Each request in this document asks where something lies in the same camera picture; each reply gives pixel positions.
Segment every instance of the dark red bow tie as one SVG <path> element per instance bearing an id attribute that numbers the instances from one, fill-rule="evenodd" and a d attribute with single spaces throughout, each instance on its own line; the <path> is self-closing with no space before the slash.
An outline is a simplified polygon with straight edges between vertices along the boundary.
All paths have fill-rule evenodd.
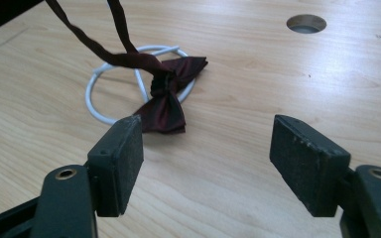
<path id="1" fill-rule="evenodd" d="M 126 54 L 112 54 L 101 44 L 89 38 L 83 30 L 72 25 L 57 0 L 46 0 L 64 24 L 89 47 L 98 57 L 106 62 L 130 68 L 141 68 L 151 73 L 153 98 L 134 114 L 141 115 L 143 132 L 161 132 L 165 134 L 185 131 L 185 116 L 177 93 L 184 89 L 208 64 L 206 58 L 186 57 L 158 61 L 156 57 L 138 53 L 129 40 L 125 13 L 118 0 L 108 0 L 119 38 L 126 49 Z"/>

